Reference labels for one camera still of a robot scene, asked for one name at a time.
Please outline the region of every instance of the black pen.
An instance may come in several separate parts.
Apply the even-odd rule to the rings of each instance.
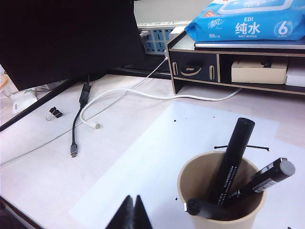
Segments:
[[[294,173],[295,166],[290,161],[287,161],[286,158],[279,158],[257,172],[248,184],[227,198],[224,206],[229,207],[247,196],[261,193]]]
[[[191,198],[184,204],[184,211],[192,216],[201,216],[207,219],[219,219],[227,214],[223,207],[196,198]]]
[[[217,172],[213,189],[208,202],[222,206],[232,186],[238,167],[242,161],[244,151],[249,142],[255,122],[239,118],[233,130],[228,147]]]

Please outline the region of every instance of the drawer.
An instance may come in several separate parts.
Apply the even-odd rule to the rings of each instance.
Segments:
[[[211,53],[170,52],[173,77],[217,82],[217,57]]]

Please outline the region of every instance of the desk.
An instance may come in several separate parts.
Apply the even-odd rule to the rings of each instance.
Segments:
[[[131,88],[140,80],[107,75],[92,83],[91,98],[108,89]],[[302,228],[304,197],[295,197],[305,189],[301,183],[305,175],[304,97],[242,90],[226,101],[206,102],[128,94],[91,118],[101,129],[77,126],[79,154],[71,158],[70,128],[81,87],[69,88],[0,133],[1,196],[42,227],[104,228],[127,193],[133,198],[141,194],[154,228],[193,228],[182,203],[175,200],[178,173],[196,154],[226,145],[237,118],[243,116],[256,122],[249,144],[271,149],[247,149],[244,156],[259,168],[286,156],[297,170],[292,178],[268,190],[254,229]],[[172,82],[162,79],[149,79],[137,90],[173,94]],[[223,97],[232,90],[185,86],[180,93]],[[122,95],[107,95],[85,117]],[[62,109],[64,116],[48,122],[45,113],[53,106]]]

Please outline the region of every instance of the black monitor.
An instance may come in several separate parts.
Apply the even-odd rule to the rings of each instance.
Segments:
[[[144,58],[130,0],[8,0],[0,21],[0,64],[19,90]]]

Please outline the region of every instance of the kraft paper cup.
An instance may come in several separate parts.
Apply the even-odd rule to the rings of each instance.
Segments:
[[[183,203],[190,198],[205,200],[216,179],[218,168],[224,152],[208,152],[189,160],[180,171],[178,192]],[[236,191],[251,180],[258,171],[257,167],[243,158],[235,176],[231,191]],[[230,218],[227,221],[205,219],[191,216],[197,229],[251,229],[257,212],[264,204],[266,191],[252,195],[228,209]]]

